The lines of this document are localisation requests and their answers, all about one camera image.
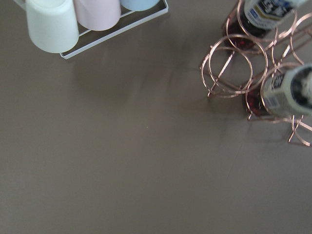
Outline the copper wire bottle basket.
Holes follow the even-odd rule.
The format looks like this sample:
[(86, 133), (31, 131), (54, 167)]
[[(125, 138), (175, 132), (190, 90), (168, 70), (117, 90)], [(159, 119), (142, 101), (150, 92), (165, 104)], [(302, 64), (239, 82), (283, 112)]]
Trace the copper wire bottle basket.
[[(242, 10), (239, 0), (222, 28)], [(310, 147), (312, 116), (257, 117), (247, 108), (246, 94), (257, 89), (270, 75), (307, 63), (312, 64), (311, 1), (290, 14), (264, 38), (251, 35), (227, 35), (211, 46), (200, 65), (200, 76), (209, 97), (241, 97), (248, 120), (287, 123), (291, 128), (288, 142)]]

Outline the tea bottle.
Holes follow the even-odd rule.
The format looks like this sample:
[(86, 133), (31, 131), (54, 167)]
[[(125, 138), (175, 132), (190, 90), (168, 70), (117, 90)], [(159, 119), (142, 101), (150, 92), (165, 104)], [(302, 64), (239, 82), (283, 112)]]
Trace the tea bottle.
[(262, 39), (304, 0), (245, 0), (239, 14), (223, 29), (223, 35), (251, 35)]
[(247, 108), (257, 117), (312, 115), (312, 65), (310, 63), (270, 75), (246, 94)]

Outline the pastel blue cup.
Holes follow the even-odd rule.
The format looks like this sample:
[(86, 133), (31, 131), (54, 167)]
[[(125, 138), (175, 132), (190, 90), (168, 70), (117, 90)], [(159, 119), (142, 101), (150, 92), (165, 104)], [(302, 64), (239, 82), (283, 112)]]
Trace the pastel blue cup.
[(159, 3), (159, 0), (120, 0), (120, 4), (131, 11), (145, 11)]

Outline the pastel pink cup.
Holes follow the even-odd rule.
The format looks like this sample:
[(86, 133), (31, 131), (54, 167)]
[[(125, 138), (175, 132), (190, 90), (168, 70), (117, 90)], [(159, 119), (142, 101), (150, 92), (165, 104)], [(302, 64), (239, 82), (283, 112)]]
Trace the pastel pink cup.
[(77, 21), (93, 31), (114, 27), (121, 16), (118, 0), (74, 0)]

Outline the pastel white cup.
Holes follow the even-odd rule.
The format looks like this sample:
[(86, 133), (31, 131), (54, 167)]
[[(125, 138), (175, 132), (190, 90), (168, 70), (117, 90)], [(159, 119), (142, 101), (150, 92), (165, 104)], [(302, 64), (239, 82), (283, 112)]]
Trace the pastel white cup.
[(28, 33), (33, 44), (49, 53), (72, 49), (79, 39), (72, 0), (27, 0)]

